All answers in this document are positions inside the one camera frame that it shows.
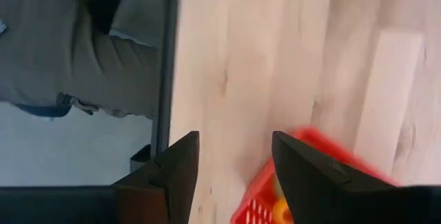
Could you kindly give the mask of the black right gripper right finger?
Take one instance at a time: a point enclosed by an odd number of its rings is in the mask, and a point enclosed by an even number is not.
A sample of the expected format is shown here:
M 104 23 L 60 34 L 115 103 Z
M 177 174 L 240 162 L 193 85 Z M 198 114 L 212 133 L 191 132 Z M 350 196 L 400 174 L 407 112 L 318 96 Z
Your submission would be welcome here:
M 271 153 L 295 223 L 361 223 L 374 207 L 363 197 L 396 188 L 282 131 L 273 132 Z

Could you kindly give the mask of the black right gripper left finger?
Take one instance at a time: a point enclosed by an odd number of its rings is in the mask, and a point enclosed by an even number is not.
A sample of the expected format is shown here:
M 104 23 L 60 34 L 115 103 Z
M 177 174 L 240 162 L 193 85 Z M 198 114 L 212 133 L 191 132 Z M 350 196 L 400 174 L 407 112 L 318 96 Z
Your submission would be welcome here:
M 119 223 L 188 224 L 198 178 L 199 132 L 191 131 L 115 183 Z

